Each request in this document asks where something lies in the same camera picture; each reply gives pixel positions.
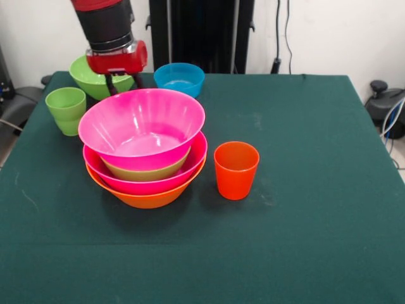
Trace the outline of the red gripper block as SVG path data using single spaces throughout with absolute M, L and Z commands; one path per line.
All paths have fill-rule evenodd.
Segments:
M 132 75 L 136 88 L 143 88 L 139 72 L 142 72 L 147 65 L 147 48 L 144 41 L 135 41 L 124 48 L 107 53 L 98 53 L 88 49 L 85 57 L 93 72 L 105 75 L 106 85 L 111 96 L 118 93 L 113 84 L 112 75 Z

